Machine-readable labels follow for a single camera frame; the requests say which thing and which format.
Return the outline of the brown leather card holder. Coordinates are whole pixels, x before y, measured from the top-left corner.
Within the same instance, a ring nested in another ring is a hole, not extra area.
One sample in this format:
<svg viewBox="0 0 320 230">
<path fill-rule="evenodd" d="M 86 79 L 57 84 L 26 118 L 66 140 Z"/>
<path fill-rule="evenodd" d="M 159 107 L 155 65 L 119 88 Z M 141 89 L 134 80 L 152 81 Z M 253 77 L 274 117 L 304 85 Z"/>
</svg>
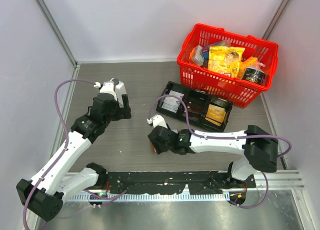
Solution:
<svg viewBox="0 0 320 230">
<path fill-rule="evenodd" d="M 154 145 L 153 145 L 152 141 L 149 141 L 149 143 L 150 143 L 150 149 L 151 149 L 151 152 L 152 152 L 153 154 L 157 154 L 157 151 L 156 151 L 156 149 L 155 149 L 155 147 L 154 147 Z"/>
</svg>

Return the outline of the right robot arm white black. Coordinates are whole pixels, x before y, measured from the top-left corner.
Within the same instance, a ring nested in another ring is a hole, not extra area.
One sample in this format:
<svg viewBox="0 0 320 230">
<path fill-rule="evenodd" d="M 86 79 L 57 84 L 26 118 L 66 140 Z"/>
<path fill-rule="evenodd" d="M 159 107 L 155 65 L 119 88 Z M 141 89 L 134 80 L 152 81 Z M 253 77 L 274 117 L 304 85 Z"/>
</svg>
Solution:
<svg viewBox="0 0 320 230">
<path fill-rule="evenodd" d="M 233 133 L 209 133 L 188 129 L 173 131 L 169 127 L 156 126 L 148 138 L 157 154 L 171 151 L 175 154 L 203 152 L 230 153 L 241 156 L 229 164 L 226 183 L 238 187 L 257 171 L 277 171 L 278 140 L 269 138 L 267 132 L 255 125 Z"/>
</svg>

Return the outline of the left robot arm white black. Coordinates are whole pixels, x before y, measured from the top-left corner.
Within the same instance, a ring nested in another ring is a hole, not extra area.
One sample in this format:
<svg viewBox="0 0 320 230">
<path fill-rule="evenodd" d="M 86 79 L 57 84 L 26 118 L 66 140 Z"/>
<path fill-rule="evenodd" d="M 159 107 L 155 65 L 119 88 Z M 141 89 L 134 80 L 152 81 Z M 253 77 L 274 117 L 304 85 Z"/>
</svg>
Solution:
<svg viewBox="0 0 320 230">
<path fill-rule="evenodd" d="M 63 145 L 30 180 L 21 179 L 16 190 L 21 203 L 46 222 L 60 212 L 73 195 L 88 188 L 102 189 L 108 181 L 107 170 L 89 163 L 78 174 L 64 180 L 78 157 L 102 135 L 111 121 L 131 118 L 128 95 L 115 98 L 100 93 L 85 115 L 76 119 Z"/>
</svg>

